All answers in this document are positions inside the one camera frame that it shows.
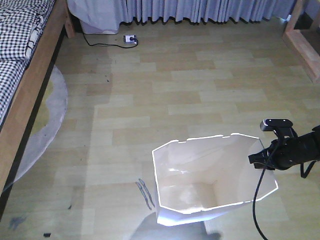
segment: laminate floor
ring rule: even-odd
[[[64,39],[56,65],[68,110],[56,138],[14,184],[1,240],[257,240],[251,204],[206,222],[156,224],[135,184],[155,190],[152,150],[168,141],[262,132],[265,118],[293,121],[298,135],[320,124],[320,85],[281,39],[279,19],[261,23],[121,25],[117,35]],[[257,203],[270,240],[320,237],[320,165],[275,171],[279,190]]]

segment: black and white checkered blanket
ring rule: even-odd
[[[54,0],[0,0],[0,130]]]
[[[31,59],[53,0],[0,0],[0,61]]]
[[[6,117],[26,66],[26,61],[0,61],[0,126]]]

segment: bed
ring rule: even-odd
[[[21,11],[13,15],[17,8]],[[75,35],[75,31],[66,0],[0,0],[0,10],[2,11],[1,21],[7,18],[13,23],[14,18],[20,15],[22,20],[17,26],[24,25],[28,32],[30,26],[24,20],[33,18],[33,11],[38,15],[36,20],[32,20],[32,31],[29,36],[31,41],[28,41],[27,45],[23,43],[22,48],[26,50],[23,53],[17,53],[19,46],[16,42],[19,41],[16,37],[19,33],[15,32],[16,35],[13,35],[12,30],[6,32],[3,22],[0,22],[0,40],[12,38],[16,45],[13,50],[6,46],[6,43],[0,42],[0,78],[2,80],[0,85],[0,189],[2,190],[16,161],[18,150],[24,150],[26,141],[22,140],[29,137],[30,131],[27,131],[27,126],[33,125],[32,112],[38,111],[34,108],[39,97],[41,100],[46,88],[44,79],[48,74],[49,66],[52,65],[52,57],[63,27],[69,38]]]

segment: white box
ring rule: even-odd
[[[232,133],[172,140],[153,150],[157,222],[206,221],[251,203],[262,170],[248,156],[262,149],[258,137]],[[273,171],[266,170],[257,201],[277,189]]]

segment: electrical cord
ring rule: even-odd
[[[264,165],[264,167],[263,167],[263,169],[262,169],[262,172],[261,172],[260,179],[259,179],[258,184],[257,184],[256,189],[255,189],[255,193],[254,193],[254,197],[253,197],[253,202],[252,202],[252,216],[253,216],[254,225],[255,225],[257,231],[259,232],[260,236],[261,236],[264,240],[268,240],[268,238],[264,235],[264,233],[263,233],[262,230],[260,229],[259,224],[258,224],[258,221],[257,221],[257,216],[256,216],[257,196],[258,196],[259,188],[260,188],[262,179],[263,179],[263,177],[264,177],[264,175],[265,175],[265,172],[266,172],[268,163],[271,161],[271,158],[273,157],[273,155],[275,154],[275,152],[278,150],[281,142],[282,142],[282,139],[279,138],[279,140],[278,140],[278,142],[276,143],[273,151],[272,151],[271,154],[268,156],[267,161],[265,162],[265,165]]]
[[[139,44],[139,41],[137,38],[133,38],[133,37],[130,37],[130,40],[134,40],[135,41],[135,45],[134,46],[121,46],[121,45],[118,45],[118,44],[108,44],[108,43],[94,43],[94,44],[90,44],[86,38],[86,35],[85,33],[83,32],[82,33],[83,35],[83,38],[85,40],[85,42],[91,46],[91,47],[94,47],[94,46],[101,46],[101,47],[111,47],[111,46],[114,46],[114,47],[119,47],[119,48],[122,48],[122,49],[132,49],[132,48],[135,48],[136,46],[138,46]]]

